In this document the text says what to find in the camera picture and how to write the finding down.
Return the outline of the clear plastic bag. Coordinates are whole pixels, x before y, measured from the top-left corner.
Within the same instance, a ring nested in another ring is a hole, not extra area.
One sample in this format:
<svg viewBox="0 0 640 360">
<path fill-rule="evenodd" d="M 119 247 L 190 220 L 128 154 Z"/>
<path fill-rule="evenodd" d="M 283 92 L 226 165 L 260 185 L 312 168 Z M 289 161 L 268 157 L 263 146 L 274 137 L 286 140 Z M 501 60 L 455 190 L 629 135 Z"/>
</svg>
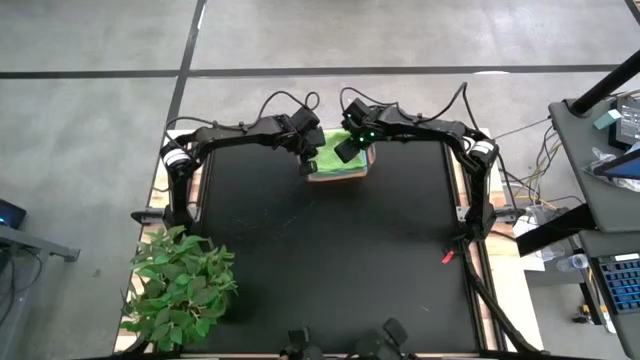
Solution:
<svg viewBox="0 0 640 360">
<path fill-rule="evenodd" d="M 632 151 L 637 150 L 637 149 L 640 149 L 640 142 L 634 144 L 624 154 L 627 154 L 627 153 L 632 152 Z M 595 175 L 593 173 L 593 169 L 595 167 L 597 167 L 599 165 L 602 165 L 602 164 L 604 164 L 606 162 L 612 161 L 612 160 L 614 160 L 616 158 L 619 158 L 619 157 L 623 156 L 624 154 L 622 154 L 620 156 L 615 156 L 613 154 L 605 153 L 605 152 L 599 150 L 598 148 L 593 148 L 592 152 L 593 152 L 593 155 L 594 155 L 594 161 L 591 162 L 589 165 L 587 165 L 584 168 L 584 171 L 587 174 L 592 175 L 595 178 L 608 183 L 609 185 L 640 193 L 640 180 L 624 179 L 624 178 L 608 178 L 608 177 L 604 177 L 604 176 L 597 176 L 597 175 Z"/>
</svg>

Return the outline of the grey metal side table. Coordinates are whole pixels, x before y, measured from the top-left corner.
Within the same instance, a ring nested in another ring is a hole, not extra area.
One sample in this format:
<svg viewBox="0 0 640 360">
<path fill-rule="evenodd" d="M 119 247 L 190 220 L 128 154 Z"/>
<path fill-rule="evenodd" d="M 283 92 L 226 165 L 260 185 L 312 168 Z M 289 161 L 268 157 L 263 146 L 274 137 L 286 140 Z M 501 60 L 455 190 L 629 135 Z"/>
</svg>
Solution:
<svg viewBox="0 0 640 360">
<path fill-rule="evenodd" d="M 50 256 L 76 262 L 79 249 L 0 225 L 0 360 L 13 360 Z"/>
</svg>

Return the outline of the green artificial plant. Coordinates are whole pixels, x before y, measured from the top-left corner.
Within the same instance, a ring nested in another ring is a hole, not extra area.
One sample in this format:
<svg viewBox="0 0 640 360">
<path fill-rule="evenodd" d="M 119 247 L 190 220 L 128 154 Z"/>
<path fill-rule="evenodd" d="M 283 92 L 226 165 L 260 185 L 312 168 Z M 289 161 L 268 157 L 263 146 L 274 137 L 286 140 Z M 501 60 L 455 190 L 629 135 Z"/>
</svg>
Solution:
<svg viewBox="0 0 640 360">
<path fill-rule="evenodd" d="M 159 351 L 199 343 L 238 295 L 236 255 L 183 226 L 145 226 L 119 328 Z"/>
</svg>

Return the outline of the dark laptop screen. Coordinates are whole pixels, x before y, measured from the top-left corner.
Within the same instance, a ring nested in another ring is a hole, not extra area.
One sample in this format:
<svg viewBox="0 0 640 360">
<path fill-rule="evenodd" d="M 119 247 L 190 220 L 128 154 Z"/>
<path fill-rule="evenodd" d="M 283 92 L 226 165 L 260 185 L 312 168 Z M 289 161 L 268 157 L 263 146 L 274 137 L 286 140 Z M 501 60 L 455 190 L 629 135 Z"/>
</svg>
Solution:
<svg viewBox="0 0 640 360">
<path fill-rule="evenodd" d="M 640 149 L 595 167 L 593 173 L 608 178 L 640 180 Z"/>
</svg>

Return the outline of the green microfiber towel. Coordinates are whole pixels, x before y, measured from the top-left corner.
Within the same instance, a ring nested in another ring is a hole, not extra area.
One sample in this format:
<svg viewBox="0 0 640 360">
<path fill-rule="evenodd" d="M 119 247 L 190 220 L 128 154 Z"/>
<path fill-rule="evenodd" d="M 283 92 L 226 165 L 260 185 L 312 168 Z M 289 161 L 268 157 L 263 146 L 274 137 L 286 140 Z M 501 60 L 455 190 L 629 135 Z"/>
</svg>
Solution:
<svg viewBox="0 0 640 360">
<path fill-rule="evenodd" d="M 318 154 L 313 158 L 317 171 L 313 176 L 346 175 L 365 170 L 368 167 L 367 153 L 361 150 L 356 157 L 343 162 L 335 152 L 335 148 L 344 140 L 350 139 L 350 134 L 343 129 L 325 130 L 325 145 L 317 149 Z"/>
</svg>

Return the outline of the grey side desk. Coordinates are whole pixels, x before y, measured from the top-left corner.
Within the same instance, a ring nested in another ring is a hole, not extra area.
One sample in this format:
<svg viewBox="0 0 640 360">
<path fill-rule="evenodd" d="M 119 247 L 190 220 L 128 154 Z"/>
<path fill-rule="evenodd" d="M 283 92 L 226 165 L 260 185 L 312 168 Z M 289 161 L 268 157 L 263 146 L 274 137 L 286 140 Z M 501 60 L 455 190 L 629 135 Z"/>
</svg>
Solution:
<svg viewBox="0 0 640 360">
<path fill-rule="evenodd" d="M 577 117 L 565 102 L 548 105 L 552 124 L 597 228 L 609 233 L 636 232 L 640 231 L 640 192 L 617 187 L 584 171 L 596 160 L 593 148 L 615 156 L 624 153 L 608 144 L 607 131 L 593 125 L 608 109 L 609 103 L 601 102 L 587 117 Z"/>
</svg>

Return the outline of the dark device with blue light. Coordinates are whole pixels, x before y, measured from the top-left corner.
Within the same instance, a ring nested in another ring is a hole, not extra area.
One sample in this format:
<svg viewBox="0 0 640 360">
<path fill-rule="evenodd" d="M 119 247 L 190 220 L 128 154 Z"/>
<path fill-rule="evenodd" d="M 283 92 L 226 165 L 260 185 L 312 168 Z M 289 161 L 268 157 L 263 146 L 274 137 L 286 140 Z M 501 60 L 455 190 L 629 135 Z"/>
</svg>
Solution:
<svg viewBox="0 0 640 360">
<path fill-rule="evenodd" d="M 0 199 L 0 226 L 20 229 L 27 215 L 27 211 L 8 201 Z"/>
</svg>

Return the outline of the backlit black keyboard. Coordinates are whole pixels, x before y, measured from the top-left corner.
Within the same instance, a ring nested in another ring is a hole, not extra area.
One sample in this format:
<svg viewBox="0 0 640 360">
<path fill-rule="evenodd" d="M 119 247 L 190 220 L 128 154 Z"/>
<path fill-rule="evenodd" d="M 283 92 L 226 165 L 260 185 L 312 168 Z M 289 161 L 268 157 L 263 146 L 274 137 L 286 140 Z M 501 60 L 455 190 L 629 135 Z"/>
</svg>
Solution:
<svg viewBox="0 0 640 360">
<path fill-rule="evenodd" d="M 597 261 L 614 312 L 640 312 L 640 253 L 599 257 Z"/>
</svg>

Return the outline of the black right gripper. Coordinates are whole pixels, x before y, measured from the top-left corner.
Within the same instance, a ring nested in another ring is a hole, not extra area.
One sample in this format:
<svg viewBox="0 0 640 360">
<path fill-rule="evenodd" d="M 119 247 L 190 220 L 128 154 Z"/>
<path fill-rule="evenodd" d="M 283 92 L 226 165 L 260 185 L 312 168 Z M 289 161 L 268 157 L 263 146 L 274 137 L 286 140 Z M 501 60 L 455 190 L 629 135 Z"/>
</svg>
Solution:
<svg viewBox="0 0 640 360">
<path fill-rule="evenodd" d="M 389 135 L 379 123 L 380 116 L 389 108 L 388 105 L 367 105 L 360 98 L 353 100 L 343 112 L 343 128 L 349 138 L 335 146 L 334 152 L 343 163 L 357 157 L 360 147 L 369 147 L 376 141 L 386 140 Z"/>
</svg>

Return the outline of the small teal box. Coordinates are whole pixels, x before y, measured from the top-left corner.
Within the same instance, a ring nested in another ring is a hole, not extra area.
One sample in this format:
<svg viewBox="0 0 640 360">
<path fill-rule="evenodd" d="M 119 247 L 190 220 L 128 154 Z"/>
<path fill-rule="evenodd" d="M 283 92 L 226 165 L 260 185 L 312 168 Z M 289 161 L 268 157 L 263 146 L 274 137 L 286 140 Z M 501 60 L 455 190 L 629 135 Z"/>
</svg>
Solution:
<svg viewBox="0 0 640 360">
<path fill-rule="evenodd" d="M 595 120 L 593 126 L 597 130 L 604 130 L 614 124 L 621 117 L 622 115 L 617 109 L 611 109 Z"/>
</svg>

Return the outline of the grey keyboard desk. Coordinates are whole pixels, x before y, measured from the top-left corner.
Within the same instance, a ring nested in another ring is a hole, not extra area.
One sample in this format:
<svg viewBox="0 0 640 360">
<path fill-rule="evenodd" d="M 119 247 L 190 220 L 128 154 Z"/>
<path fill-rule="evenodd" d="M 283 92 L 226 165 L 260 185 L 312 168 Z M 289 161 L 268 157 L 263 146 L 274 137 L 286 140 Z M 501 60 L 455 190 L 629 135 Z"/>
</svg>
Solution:
<svg viewBox="0 0 640 360">
<path fill-rule="evenodd" d="M 614 312 L 611 302 L 607 299 L 597 261 L 599 257 L 640 253 L 640 232 L 607 234 L 599 231 L 581 231 L 579 239 L 625 354 L 631 359 L 640 360 L 640 312 L 627 314 Z"/>
</svg>

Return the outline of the white paper sheets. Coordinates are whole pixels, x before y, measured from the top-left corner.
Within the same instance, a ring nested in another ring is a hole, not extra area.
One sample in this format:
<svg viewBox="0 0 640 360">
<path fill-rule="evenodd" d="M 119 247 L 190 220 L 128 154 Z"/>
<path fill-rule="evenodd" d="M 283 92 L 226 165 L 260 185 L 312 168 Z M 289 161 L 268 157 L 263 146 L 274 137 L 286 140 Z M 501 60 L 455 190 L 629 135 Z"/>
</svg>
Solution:
<svg viewBox="0 0 640 360">
<path fill-rule="evenodd" d="M 515 236 L 521 236 L 540 225 L 547 223 L 559 214 L 559 211 L 547 205 L 530 205 L 525 208 L 525 214 L 519 216 L 512 227 Z M 545 264 L 561 258 L 565 249 L 560 243 L 554 243 L 541 250 L 521 258 L 522 267 L 529 271 L 544 271 Z"/>
</svg>

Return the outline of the black round pole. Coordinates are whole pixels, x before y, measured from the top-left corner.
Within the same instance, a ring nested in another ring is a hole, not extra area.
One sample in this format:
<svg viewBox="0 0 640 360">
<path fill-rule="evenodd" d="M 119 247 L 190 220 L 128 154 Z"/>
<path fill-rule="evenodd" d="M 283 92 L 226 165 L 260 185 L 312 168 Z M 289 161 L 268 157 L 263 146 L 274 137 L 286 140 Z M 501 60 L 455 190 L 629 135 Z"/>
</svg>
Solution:
<svg viewBox="0 0 640 360">
<path fill-rule="evenodd" d="M 640 49 L 617 66 L 596 85 L 569 105 L 569 110 L 575 116 L 582 116 L 595 105 L 604 100 L 614 90 L 640 72 Z"/>
</svg>

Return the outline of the black tablet device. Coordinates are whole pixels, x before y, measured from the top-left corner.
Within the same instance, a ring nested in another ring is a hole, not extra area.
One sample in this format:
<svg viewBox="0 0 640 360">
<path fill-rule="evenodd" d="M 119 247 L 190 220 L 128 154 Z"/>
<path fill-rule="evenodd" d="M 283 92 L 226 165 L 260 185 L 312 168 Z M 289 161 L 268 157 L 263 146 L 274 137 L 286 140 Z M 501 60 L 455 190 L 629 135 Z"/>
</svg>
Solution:
<svg viewBox="0 0 640 360">
<path fill-rule="evenodd" d="M 608 144 L 628 150 L 640 142 L 640 101 L 633 98 L 618 98 L 611 104 L 620 117 L 609 126 Z"/>
</svg>

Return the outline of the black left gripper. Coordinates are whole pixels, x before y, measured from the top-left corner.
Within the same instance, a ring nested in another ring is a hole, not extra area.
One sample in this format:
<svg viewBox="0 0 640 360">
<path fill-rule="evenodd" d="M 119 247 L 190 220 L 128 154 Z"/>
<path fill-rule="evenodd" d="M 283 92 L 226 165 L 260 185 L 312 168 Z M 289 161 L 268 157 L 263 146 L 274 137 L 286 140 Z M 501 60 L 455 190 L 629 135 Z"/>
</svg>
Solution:
<svg viewBox="0 0 640 360">
<path fill-rule="evenodd" d="M 298 172 L 309 176 L 318 171 L 317 162 L 311 158 L 326 144 L 320 120 L 308 107 L 300 107 L 286 122 L 288 130 L 283 147 L 300 157 Z"/>
</svg>

